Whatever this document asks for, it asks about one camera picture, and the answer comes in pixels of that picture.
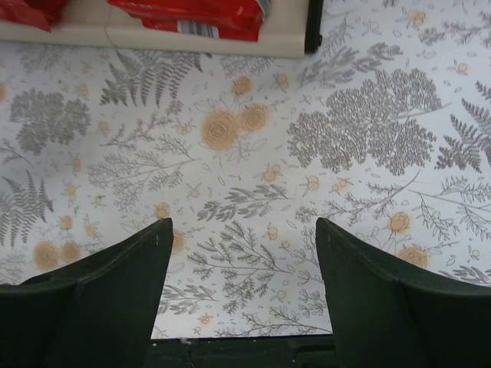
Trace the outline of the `red gummy candy bag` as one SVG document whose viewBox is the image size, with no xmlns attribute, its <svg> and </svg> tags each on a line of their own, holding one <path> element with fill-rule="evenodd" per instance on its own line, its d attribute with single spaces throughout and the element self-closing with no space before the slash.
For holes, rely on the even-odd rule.
<svg viewBox="0 0 491 368">
<path fill-rule="evenodd" d="M 256 42 L 271 11 L 270 1 L 109 1 L 145 28 L 235 41 Z"/>
</svg>

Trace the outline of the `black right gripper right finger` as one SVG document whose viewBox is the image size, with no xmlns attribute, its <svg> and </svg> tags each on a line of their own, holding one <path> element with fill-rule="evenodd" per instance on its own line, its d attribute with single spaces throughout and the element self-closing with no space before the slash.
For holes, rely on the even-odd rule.
<svg viewBox="0 0 491 368">
<path fill-rule="evenodd" d="M 488 367 L 490 289 L 426 271 L 326 218 L 315 224 L 342 367 Z"/>
</svg>

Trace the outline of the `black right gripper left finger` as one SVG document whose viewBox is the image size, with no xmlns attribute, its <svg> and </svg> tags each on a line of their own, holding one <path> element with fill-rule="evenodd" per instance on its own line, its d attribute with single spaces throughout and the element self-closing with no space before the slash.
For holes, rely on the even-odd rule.
<svg viewBox="0 0 491 368">
<path fill-rule="evenodd" d="M 1 286 L 3 367 L 142 367 L 173 245 L 161 219 L 72 264 Z"/>
</svg>

